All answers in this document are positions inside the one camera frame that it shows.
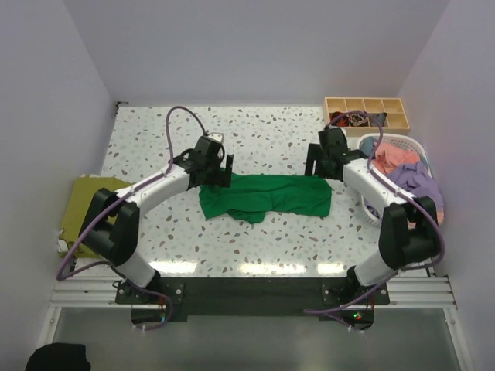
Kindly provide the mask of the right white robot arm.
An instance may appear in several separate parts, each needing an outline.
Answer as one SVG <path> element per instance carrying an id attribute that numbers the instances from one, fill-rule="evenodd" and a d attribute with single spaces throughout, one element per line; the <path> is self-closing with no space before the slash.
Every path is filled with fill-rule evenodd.
<path id="1" fill-rule="evenodd" d="M 341 128 L 325 128 L 319 143 L 310 144 L 306 175 L 339 180 L 358 191 L 381 216 L 377 252 L 347 270 L 338 295 L 341 301 L 363 303 L 372 288 L 381 286 L 400 270 L 418 263 L 431 267 L 444 257 L 436 205 L 429 196 L 416 197 L 386 179 L 361 150 L 350 150 Z"/>

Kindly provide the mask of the green t-shirt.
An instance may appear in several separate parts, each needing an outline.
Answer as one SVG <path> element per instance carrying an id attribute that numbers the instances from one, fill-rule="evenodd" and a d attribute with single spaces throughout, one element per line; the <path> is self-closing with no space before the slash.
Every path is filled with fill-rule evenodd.
<path id="1" fill-rule="evenodd" d="M 255 224 L 268 212 L 326 217 L 332 193 L 326 180 L 312 176 L 233 174 L 228 188 L 203 185 L 199 200 L 208 220 L 227 214 Z"/>

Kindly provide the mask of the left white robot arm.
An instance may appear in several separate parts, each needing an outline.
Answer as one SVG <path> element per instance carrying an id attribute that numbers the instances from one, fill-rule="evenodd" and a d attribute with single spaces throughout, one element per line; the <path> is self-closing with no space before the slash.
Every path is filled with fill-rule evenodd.
<path id="1" fill-rule="evenodd" d="M 225 154 L 223 134 L 206 134 L 194 148 L 173 158 L 169 167 L 154 175 L 117 191 L 97 190 L 79 241 L 132 282 L 136 298 L 154 302 L 160 294 L 160 276 L 138 252 L 142 217 L 167 199 L 197 186 L 230 186 L 233 160 L 233 155 Z"/>

